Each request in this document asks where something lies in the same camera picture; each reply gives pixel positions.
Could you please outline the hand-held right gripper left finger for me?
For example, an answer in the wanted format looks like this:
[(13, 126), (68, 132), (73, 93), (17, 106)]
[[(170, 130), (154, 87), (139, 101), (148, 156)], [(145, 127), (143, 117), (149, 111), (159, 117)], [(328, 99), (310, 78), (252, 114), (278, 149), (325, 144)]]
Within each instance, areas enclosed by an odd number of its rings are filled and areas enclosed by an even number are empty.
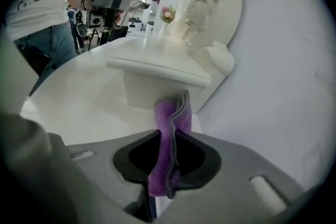
[(160, 132), (149, 130), (113, 140), (66, 146), (59, 135), (50, 134), (53, 152), (69, 164), (70, 181), (92, 190), (111, 208), (124, 212), (127, 223), (151, 223), (157, 218), (155, 199), (148, 193), (148, 175), (159, 153)]

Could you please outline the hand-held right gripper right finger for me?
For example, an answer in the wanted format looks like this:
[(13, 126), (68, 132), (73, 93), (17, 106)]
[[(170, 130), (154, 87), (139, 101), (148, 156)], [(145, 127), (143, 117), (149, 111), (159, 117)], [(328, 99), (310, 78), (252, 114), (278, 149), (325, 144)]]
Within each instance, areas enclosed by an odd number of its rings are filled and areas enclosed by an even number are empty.
[(292, 223), (312, 197), (255, 151), (177, 132), (181, 178), (157, 223)]

